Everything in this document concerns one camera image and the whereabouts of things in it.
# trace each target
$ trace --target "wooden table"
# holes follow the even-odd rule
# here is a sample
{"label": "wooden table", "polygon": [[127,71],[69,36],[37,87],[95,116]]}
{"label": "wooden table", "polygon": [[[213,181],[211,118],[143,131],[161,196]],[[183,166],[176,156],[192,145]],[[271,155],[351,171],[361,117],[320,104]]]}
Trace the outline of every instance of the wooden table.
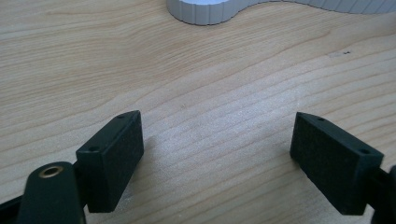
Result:
{"label": "wooden table", "polygon": [[199,27],[165,0],[2,1],[0,78],[0,203],[142,112],[145,155],[117,210],[89,223],[369,223],[290,159],[297,111],[396,163],[396,13],[268,3]]}

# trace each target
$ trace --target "black clamp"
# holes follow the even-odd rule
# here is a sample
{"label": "black clamp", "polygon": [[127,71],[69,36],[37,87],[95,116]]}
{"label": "black clamp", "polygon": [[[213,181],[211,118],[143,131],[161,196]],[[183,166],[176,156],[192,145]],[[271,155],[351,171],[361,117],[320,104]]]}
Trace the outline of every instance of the black clamp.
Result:
{"label": "black clamp", "polygon": [[0,223],[86,223],[114,211],[143,156],[139,111],[112,119],[77,150],[73,165],[59,161],[33,171],[21,197],[0,205]]}
{"label": "black clamp", "polygon": [[361,216],[370,204],[372,223],[396,223],[396,166],[383,171],[375,148],[326,119],[297,113],[290,155],[341,214]]}

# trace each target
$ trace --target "metal ring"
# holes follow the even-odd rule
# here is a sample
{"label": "metal ring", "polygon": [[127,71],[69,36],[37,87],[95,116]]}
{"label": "metal ring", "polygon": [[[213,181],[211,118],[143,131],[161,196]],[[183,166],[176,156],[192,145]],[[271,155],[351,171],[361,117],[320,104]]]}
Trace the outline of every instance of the metal ring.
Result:
{"label": "metal ring", "polygon": [[38,176],[41,178],[51,178],[53,176],[58,175],[64,168],[62,166],[50,166],[40,172]]}

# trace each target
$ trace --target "clamp jaw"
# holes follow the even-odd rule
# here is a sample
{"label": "clamp jaw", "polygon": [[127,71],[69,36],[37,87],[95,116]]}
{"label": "clamp jaw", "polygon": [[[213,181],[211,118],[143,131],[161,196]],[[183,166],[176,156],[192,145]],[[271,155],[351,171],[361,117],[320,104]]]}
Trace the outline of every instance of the clamp jaw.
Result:
{"label": "clamp jaw", "polygon": [[86,223],[85,205],[112,212],[143,153],[140,112],[118,115],[77,150],[76,163],[33,171],[24,194],[0,205],[0,223]]}
{"label": "clamp jaw", "polygon": [[370,204],[373,224],[396,223],[396,166],[383,171],[375,148],[326,119],[297,113],[290,155],[341,214],[361,216]]}

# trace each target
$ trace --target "curved white edge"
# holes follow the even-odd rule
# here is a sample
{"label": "curved white edge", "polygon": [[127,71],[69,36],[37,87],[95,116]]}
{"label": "curved white edge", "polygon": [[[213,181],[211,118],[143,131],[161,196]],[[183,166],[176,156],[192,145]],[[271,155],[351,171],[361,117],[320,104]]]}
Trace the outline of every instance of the curved white edge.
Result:
{"label": "curved white edge", "polygon": [[330,11],[377,14],[396,11],[396,0],[166,0],[168,11],[178,20],[213,25],[229,20],[239,11],[265,2],[294,2]]}

